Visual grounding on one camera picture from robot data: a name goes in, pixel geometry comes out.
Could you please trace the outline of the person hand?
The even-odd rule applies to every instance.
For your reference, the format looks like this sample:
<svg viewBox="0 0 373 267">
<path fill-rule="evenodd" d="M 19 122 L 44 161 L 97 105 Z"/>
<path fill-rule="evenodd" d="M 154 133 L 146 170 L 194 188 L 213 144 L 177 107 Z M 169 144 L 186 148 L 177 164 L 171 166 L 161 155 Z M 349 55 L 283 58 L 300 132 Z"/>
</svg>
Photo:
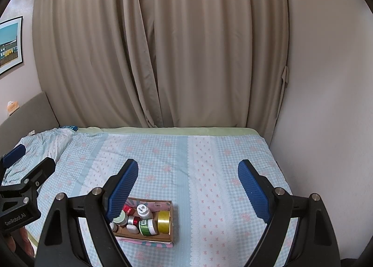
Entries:
<svg viewBox="0 0 373 267">
<path fill-rule="evenodd" d="M 22 227 L 19 230 L 17 230 L 15 233 L 16 233 L 16 236 L 20 238 L 19 241 L 16 242 L 12 236 L 7 236 L 5 238 L 5 241 L 9 249 L 12 252 L 14 252 L 16 251 L 17 246 L 20 246 L 29 257 L 34 257 L 35 256 L 34 248 L 32 247 L 32 244 L 28 238 L 28 232 L 26 228 Z"/>
</svg>

